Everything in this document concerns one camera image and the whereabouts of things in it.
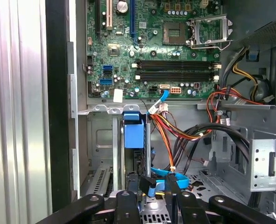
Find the pcie slot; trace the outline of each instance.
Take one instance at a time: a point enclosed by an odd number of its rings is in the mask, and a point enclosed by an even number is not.
[[[210,72],[165,72],[165,71],[137,71],[136,77],[141,81],[209,81],[213,73]]]
[[[95,0],[95,33],[96,36],[100,37],[100,0]]]
[[[131,36],[134,36],[136,33],[135,30],[135,0],[130,0],[129,3],[129,17],[130,17],[130,24],[129,24],[129,31]]]
[[[106,0],[106,28],[113,29],[113,0]]]
[[[136,60],[137,67],[144,70],[211,69],[212,62],[203,61],[144,61]]]

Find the capacitor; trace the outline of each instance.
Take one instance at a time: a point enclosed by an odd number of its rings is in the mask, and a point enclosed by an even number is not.
[[[129,57],[134,57],[134,52],[132,50],[129,52]]]
[[[119,1],[117,3],[117,10],[119,13],[126,13],[128,11],[128,4],[126,1]]]

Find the blue tab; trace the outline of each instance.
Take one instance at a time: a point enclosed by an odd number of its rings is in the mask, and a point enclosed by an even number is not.
[[[124,147],[144,148],[144,122],[140,120],[139,112],[125,112],[124,120]]]
[[[124,112],[124,120],[140,120],[139,112]]]

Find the yellow cable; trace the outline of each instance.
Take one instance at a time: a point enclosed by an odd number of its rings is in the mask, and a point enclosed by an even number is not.
[[[162,195],[162,196],[164,196],[164,195],[165,195],[165,193],[156,192],[156,195]]]

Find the vent grille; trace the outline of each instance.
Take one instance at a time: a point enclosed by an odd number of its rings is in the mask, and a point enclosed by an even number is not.
[[[94,194],[96,194],[98,192],[98,190],[100,188],[100,184],[102,182],[102,179],[104,178],[104,175],[105,175],[105,170],[103,169],[103,170],[101,170],[100,175],[99,175],[99,179],[97,180],[97,183],[95,185],[95,189],[93,191]]]
[[[274,44],[276,45],[276,22],[272,22],[259,30],[255,31],[251,36],[242,40],[248,44]]]
[[[154,224],[163,224],[165,222],[170,221],[170,217],[168,214],[148,214],[148,215],[140,215],[141,223],[142,224],[148,224],[148,223],[154,223]]]

